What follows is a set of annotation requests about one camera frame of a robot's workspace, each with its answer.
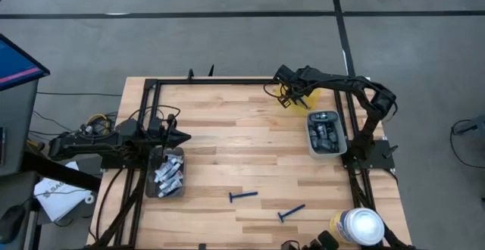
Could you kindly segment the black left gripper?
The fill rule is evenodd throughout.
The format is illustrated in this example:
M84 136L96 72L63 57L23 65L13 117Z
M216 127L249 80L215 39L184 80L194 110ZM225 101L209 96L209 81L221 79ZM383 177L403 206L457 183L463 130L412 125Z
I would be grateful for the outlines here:
M171 139L171 127L174 119L169 118L168 120L161 119L159 117L153 117L149 121L148 135L151 140L156 140L161 142L165 147L176 148L180 144L187 142L192 138L188 133L181 132L177 129L172 129Z

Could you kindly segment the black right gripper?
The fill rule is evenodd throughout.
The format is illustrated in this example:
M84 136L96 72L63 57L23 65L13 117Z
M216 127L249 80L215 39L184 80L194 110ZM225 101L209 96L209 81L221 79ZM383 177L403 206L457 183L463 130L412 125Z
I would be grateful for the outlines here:
M308 65L304 66L303 68L299 68L296 71L293 71L285 64L282 64L278 68L277 72L274 74L273 80L276 80L283 86L294 89L293 92L291 90L283 90L278 96L277 100L284 108L288 108L293 102L296 105L303 104L301 93L308 92L308 83L304 80L301 80L300 76L302 75L302 72L307 68L309 68Z

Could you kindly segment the yellow plastic bin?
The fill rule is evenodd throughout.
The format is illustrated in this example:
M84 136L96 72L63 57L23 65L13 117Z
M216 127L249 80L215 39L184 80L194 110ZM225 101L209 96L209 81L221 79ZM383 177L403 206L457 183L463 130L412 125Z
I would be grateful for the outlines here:
M299 103L291 103L288 109L290 109L291 112L298 116L305 116L309 111L313 111L316 109L320 94L320 91L315 90L312 94L310 94L310 96L302 97L303 102L307 104L307 108L300 105Z

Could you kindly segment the grey translucent plastic bin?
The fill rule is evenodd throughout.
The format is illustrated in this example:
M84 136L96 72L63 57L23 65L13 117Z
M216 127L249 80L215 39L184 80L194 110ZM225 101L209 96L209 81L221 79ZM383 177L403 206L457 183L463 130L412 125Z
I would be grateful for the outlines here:
M185 152L181 147L162 148L161 146L153 148L149 153L147 175L145 179L145 196L147 198L181 198L185 193L185 179L181 180L182 187L173 190L168 196L158 197L161 193L160 182L156 183L155 171L160 169L163 163L167 161L168 155L181 156L185 160Z

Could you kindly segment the white plastic bin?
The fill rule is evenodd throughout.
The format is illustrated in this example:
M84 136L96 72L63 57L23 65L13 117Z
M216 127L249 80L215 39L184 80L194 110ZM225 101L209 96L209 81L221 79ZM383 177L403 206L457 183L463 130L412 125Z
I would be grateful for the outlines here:
M336 127L336 133L338 135L339 144L338 145L333 144L333 150L331 152L326 152L325 150L322 150L322 149L320 149L319 152L314 151L314 149L311 147L311 138L308 134L308 126L313 126L315 131L318 134L317 125L319 123L312 122L312 121L309 120L310 114L313 114L315 112L322 112L322 111L310 111L310 112L308 112L307 116L306 116L306 120L305 120L305 131L306 131L306 136L307 136L307 140L308 140L308 150L309 150L310 156L314 159L320 159L320 158L327 158L327 157L338 157L338 156L346 153L348 148L347 148L346 137L345 137L345 133L343 131L340 116L337 120L332 122L332 123L334 123L334 125Z

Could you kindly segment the blue disposable razor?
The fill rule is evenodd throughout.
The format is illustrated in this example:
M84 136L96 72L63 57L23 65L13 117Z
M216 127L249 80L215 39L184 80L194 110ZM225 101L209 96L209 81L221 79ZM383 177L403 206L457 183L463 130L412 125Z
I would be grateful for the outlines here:
M233 194L232 192L229 193L229 200L230 203L233 203L233 200L236 198L245 198L249 196L255 196L258 195L258 192L244 192L244 193L238 193L238 194Z
M277 213L277 216L278 216L278 219L281 223L283 223L285 221L285 218L290 216L291 214L294 214L296 213L297 211L300 211L302 210L303 208L305 207L305 204L301 204L289 211L286 211L286 212L278 212Z

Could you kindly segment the black floor tape strip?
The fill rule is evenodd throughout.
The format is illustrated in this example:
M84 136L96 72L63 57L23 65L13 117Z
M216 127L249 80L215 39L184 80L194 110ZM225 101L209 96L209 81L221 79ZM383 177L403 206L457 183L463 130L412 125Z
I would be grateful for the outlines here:
M473 17L485 11L344 11L344 17ZM203 11L108 14L0 14L0 20L335 17L334 11Z
M352 53L349 46L349 39L346 32L346 25L343 17L343 10L340 0L333 0L336 23L339 32L340 43L343 51L343 57L346 65L346 72L349 76L355 75L354 63L352 60Z

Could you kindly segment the black desk bar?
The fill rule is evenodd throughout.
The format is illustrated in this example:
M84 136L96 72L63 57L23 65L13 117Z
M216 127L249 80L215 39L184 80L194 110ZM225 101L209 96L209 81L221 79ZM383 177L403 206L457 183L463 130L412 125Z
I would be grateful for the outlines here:
M47 158L30 152L24 152L21 170L35 171L41 177L66 183L92 192L98 192L101 179L78 170L65 167Z

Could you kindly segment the white printed paper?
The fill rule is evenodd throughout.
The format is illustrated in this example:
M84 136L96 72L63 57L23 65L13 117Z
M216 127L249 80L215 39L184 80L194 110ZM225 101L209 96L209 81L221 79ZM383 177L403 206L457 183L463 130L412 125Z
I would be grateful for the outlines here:
M57 221L90 197L91 191L50 178L42 178L35 185L33 194L48 218Z

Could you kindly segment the white lidded wipes canister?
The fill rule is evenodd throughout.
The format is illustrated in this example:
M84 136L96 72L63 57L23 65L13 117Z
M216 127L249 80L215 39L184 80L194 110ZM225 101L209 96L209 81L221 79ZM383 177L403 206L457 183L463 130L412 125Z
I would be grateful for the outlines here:
M341 211L331 217L328 231L339 242L371 246L384 238L381 217L369 208Z

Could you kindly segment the blue screen monitor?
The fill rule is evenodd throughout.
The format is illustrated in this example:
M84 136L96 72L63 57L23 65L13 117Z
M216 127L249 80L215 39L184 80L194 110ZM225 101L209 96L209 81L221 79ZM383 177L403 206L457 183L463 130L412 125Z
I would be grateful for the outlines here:
M0 33L0 92L50 74L47 67Z

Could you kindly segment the black metal table frame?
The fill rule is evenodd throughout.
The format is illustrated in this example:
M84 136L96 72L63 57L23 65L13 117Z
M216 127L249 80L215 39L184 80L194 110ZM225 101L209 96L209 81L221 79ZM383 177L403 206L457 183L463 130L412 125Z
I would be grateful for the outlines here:
M350 92L321 92L314 111L336 111L347 151L367 119ZM407 236L395 180L377 161L390 163L392 149L374 131L366 161L340 155L314 159L308 150L306 116L284 108L273 77L130 77L117 119L153 117L177 121L192 136L185 152L181 198L147 198L149 153L138 163L108 166L99 188L93 235L84 250L277 249L287 240L306 245L329 227L332 216L353 208L376 211L389 228ZM236 198L229 193L258 192ZM281 223L278 212L305 207Z

